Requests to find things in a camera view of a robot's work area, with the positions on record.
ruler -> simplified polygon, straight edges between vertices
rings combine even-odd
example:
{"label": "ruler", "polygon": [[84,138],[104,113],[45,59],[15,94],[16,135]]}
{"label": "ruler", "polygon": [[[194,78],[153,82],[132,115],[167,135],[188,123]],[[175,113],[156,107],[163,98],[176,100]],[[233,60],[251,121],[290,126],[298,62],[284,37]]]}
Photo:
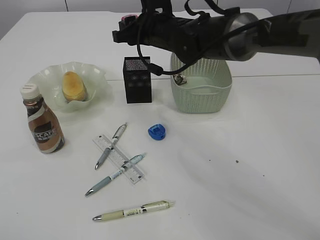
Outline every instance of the ruler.
{"label": "ruler", "polygon": [[[93,142],[100,148],[102,152],[111,145],[111,140],[104,134],[96,136],[93,139]],[[119,169],[125,162],[129,161],[131,158],[128,158],[118,147],[114,146],[107,160],[108,159],[110,159],[113,165],[117,169]],[[143,173],[136,167],[136,165],[133,165],[123,174],[130,180],[132,184],[136,184],[144,177]]]}

white bottle cap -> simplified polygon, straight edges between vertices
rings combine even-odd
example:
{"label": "white bottle cap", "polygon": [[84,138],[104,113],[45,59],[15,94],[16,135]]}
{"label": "white bottle cap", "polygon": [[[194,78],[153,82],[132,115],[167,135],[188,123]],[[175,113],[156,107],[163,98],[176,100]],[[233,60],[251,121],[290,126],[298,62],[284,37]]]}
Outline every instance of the white bottle cap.
{"label": "white bottle cap", "polygon": [[40,95],[39,88],[34,83],[26,83],[22,88],[20,88],[20,93],[23,99],[26,100],[35,99]]}

egg-shaped bread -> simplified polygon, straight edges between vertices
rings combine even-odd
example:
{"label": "egg-shaped bread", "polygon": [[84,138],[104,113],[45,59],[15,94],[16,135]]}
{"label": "egg-shaped bread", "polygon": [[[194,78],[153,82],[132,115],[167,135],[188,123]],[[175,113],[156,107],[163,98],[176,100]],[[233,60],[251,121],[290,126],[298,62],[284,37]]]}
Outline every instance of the egg-shaped bread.
{"label": "egg-shaped bread", "polygon": [[87,89],[84,82],[73,71],[68,71],[63,75],[62,92],[68,102],[73,100],[84,101],[87,98]]}

plastic bottle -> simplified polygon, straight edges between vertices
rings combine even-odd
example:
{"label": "plastic bottle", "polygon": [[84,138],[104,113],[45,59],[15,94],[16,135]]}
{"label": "plastic bottle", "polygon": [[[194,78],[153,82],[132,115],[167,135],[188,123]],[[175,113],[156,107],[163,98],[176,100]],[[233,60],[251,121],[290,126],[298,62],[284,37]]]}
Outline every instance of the plastic bottle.
{"label": "plastic bottle", "polygon": [[28,125],[42,153],[52,153],[65,144],[59,121],[47,106],[36,84],[27,83],[20,89],[26,106]]}

black box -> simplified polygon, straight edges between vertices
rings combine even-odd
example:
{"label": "black box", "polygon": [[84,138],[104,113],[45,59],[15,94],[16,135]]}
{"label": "black box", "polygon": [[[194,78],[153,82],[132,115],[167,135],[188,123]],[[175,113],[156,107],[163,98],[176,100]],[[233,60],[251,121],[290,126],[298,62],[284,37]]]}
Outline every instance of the black box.
{"label": "black box", "polygon": [[[150,57],[143,57],[149,64]],[[151,103],[151,75],[137,56],[126,56],[123,62],[123,79],[128,104]]]}

